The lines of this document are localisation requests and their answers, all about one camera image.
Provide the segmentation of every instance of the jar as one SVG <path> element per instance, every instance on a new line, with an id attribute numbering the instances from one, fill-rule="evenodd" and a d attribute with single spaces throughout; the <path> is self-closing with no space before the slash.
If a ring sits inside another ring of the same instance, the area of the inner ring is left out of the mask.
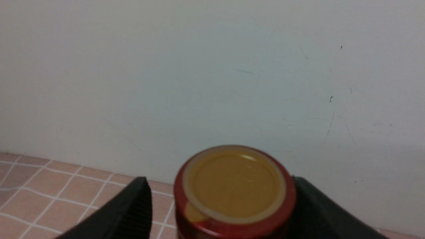
<path id="1" fill-rule="evenodd" d="M 270 155 L 223 145 L 186 161 L 174 197 L 181 239 L 282 239 L 296 191 L 289 173 Z"/>

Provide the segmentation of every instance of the ridged black plastic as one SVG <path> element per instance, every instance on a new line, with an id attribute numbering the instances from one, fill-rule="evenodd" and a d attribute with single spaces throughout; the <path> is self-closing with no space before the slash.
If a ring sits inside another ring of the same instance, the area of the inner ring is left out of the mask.
<path id="1" fill-rule="evenodd" d="M 57 239 L 149 239 L 152 195 L 145 177 L 135 178 L 118 195 Z"/>

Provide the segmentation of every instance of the dark mark on wall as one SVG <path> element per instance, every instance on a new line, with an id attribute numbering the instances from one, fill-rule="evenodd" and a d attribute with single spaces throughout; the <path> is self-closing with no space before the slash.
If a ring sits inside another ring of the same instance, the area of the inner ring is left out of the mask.
<path id="1" fill-rule="evenodd" d="M 237 72 L 241 72 L 241 73 L 247 73 L 247 74 L 251 74 L 251 75 L 255 75 L 254 73 L 250 72 L 250 71 L 244 71 L 241 69 L 236 69 Z"/>
<path id="2" fill-rule="evenodd" d="M 298 46 L 300 47 L 300 51 L 301 51 L 301 53 L 303 54 L 304 58 L 305 58 L 305 59 L 307 59 L 307 60 L 309 60 L 310 58 L 307 56 L 307 54 L 305 54 L 305 53 L 304 53 L 304 50 L 303 50 L 303 48 L 301 47 L 301 45 L 298 45 Z"/>
<path id="3" fill-rule="evenodd" d="M 329 134 L 329 131 L 331 131 L 332 121 L 334 121 L 334 116 L 335 116 L 335 112 L 334 112 L 334 114 L 332 115 L 331 124 L 329 125 L 329 129 L 328 129 L 328 133 L 327 133 L 327 134 Z"/>

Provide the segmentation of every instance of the scuff mark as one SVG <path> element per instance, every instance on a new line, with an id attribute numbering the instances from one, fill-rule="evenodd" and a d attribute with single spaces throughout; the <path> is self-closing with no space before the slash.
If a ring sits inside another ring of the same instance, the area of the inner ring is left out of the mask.
<path id="1" fill-rule="evenodd" d="M 329 131 L 331 131 L 331 127 L 332 127 L 332 121 L 334 121 L 334 116 L 335 116 L 335 112 L 334 112 L 334 114 L 332 115 L 332 119 L 331 119 L 331 124 L 329 125 L 329 129 L 328 129 L 328 135 L 329 135 Z"/>
<path id="2" fill-rule="evenodd" d="M 307 59 L 307 60 L 309 60 L 310 58 L 307 56 L 307 54 L 305 54 L 305 53 L 304 53 L 304 50 L 303 50 L 303 48 L 301 47 L 301 45 L 300 45 L 300 44 L 298 44 L 298 46 L 300 47 L 300 51 L 301 51 L 301 53 L 303 54 L 304 58 L 305 58 L 305 59 Z"/>
<path id="3" fill-rule="evenodd" d="M 383 125 L 382 122 L 379 120 L 372 124 L 372 126 L 382 126 L 382 125 Z"/>
<path id="4" fill-rule="evenodd" d="M 354 141 L 353 134 L 352 134 L 352 133 L 350 133 L 350 128 L 348 127 L 347 123 L 345 123 L 345 126 L 346 126 L 346 128 L 347 128 L 348 135 L 351 137 L 351 140 L 353 141 L 353 143 L 354 143 L 354 144 L 356 144 L 356 141 Z"/>
<path id="5" fill-rule="evenodd" d="M 236 69 L 236 71 L 240 72 L 240 73 L 247 73 L 247 74 L 255 75 L 253 72 L 245 71 L 245 70 L 241 70 L 241 69 Z"/>

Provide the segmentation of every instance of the white wall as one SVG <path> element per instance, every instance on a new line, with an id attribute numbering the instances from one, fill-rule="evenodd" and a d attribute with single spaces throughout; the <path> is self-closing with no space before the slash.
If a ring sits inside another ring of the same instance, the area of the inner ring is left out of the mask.
<path id="1" fill-rule="evenodd" d="M 366 223 L 425 236 L 424 10 L 4 0 L 0 150 L 172 182 L 197 151 L 250 145 Z"/>

